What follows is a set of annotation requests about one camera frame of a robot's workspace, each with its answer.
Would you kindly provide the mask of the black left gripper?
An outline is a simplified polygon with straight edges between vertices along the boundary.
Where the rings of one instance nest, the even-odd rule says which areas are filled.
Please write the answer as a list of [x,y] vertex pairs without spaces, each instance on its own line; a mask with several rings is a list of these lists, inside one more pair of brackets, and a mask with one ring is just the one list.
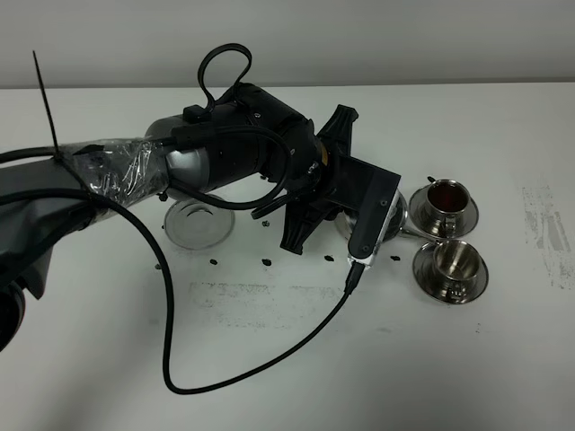
[[339,104],[317,136],[287,135],[292,164],[281,249],[302,254],[305,241],[327,216],[359,210],[350,159],[357,119],[354,108]]

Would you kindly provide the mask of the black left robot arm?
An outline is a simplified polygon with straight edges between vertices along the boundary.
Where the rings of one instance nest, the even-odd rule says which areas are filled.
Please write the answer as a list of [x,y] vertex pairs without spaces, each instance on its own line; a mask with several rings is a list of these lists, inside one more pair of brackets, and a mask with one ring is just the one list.
[[246,204],[254,216],[318,201],[347,151],[329,128],[253,84],[207,107],[159,119],[145,138],[13,150],[1,156],[1,341],[22,324],[24,293],[41,297],[53,246],[114,207],[156,194],[208,195],[254,173],[274,183]]

